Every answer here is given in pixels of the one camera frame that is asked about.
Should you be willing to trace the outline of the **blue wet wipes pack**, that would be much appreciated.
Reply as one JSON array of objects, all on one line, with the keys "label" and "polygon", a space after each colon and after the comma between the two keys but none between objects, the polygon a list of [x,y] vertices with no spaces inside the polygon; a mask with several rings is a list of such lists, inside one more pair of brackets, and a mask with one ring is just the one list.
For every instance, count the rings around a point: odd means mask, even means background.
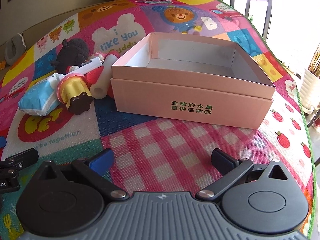
[{"label": "blue wet wipes pack", "polygon": [[57,75],[49,77],[33,85],[18,102],[18,108],[32,116],[46,116],[59,104],[57,98]]}]

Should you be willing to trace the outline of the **white red foam rocket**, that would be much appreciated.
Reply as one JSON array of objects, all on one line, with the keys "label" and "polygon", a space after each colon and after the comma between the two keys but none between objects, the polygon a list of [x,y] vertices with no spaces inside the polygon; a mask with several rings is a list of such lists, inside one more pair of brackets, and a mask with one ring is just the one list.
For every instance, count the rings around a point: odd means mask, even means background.
[{"label": "white red foam rocket", "polygon": [[110,86],[110,79],[112,77],[111,66],[120,58],[119,53],[116,50],[111,50],[109,53],[96,52],[89,55],[88,59],[94,59],[98,57],[101,64],[98,68],[95,68],[91,72],[86,74],[87,81],[91,85],[90,93],[95,99],[103,99],[107,96],[107,92]]}]

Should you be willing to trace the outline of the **colourful cartoon play mat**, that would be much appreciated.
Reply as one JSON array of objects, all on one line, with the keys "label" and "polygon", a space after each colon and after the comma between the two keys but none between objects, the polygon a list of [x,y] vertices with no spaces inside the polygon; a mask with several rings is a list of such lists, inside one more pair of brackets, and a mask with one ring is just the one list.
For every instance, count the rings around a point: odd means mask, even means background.
[{"label": "colourful cartoon play mat", "polygon": [[190,190],[195,192],[218,177],[208,164],[216,146],[234,157],[267,163],[280,159],[308,201],[302,233],[311,236],[317,219],[316,181],[310,136],[300,111],[292,76],[269,50],[249,20],[220,0],[120,0],[81,11],[61,23],[61,38],[81,38],[92,51],[115,49],[124,54],[153,31],[177,34],[180,28],[163,20],[160,7],[194,15],[190,35],[238,43],[270,78],[276,90],[259,128],[229,127],[178,119],[121,113],[113,94],[94,100],[80,116],[59,106],[44,117],[18,110],[18,100],[32,85],[53,73],[49,65],[61,41],[34,45],[1,79],[1,136],[9,157],[33,146],[41,159],[59,163],[82,153],[93,155],[110,147],[116,164],[106,176],[128,191]]}]

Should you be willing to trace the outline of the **pink cardboard box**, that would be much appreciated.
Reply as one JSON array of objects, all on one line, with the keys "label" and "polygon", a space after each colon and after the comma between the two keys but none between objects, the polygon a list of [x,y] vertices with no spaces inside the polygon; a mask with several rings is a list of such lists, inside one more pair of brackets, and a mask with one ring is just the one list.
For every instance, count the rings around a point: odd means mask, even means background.
[{"label": "pink cardboard box", "polygon": [[235,42],[150,33],[112,65],[120,112],[257,129],[275,86]]}]

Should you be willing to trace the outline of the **white plant pot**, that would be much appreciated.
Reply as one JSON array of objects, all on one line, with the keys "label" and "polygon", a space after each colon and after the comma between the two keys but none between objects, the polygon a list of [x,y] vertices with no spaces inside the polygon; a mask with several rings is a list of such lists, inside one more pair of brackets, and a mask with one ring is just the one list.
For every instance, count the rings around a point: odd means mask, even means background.
[{"label": "white plant pot", "polygon": [[299,91],[301,104],[305,109],[312,110],[319,104],[320,95],[320,80],[312,74],[308,69],[305,69],[302,78],[302,85]]}]

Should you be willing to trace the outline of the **grey neck pillow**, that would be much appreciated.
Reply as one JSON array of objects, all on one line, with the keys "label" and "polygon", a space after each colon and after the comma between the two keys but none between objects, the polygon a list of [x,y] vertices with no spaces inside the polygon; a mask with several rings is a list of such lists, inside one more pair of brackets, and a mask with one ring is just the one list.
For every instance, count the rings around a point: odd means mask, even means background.
[{"label": "grey neck pillow", "polygon": [[17,33],[14,37],[5,43],[4,58],[8,65],[14,63],[25,53],[26,45],[23,34]]}]

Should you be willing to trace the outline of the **black plush toy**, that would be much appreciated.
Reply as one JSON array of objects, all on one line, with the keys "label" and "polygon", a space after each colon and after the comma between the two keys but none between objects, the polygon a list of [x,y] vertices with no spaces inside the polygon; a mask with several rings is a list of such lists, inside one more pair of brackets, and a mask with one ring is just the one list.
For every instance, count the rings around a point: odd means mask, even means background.
[{"label": "black plush toy", "polygon": [[56,60],[52,61],[50,65],[55,68],[57,73],[67,74],[72,66],[80,67],[87,60],[88,55],[89,48],[84,40],[74,38],[67,41],[65,38]]}]

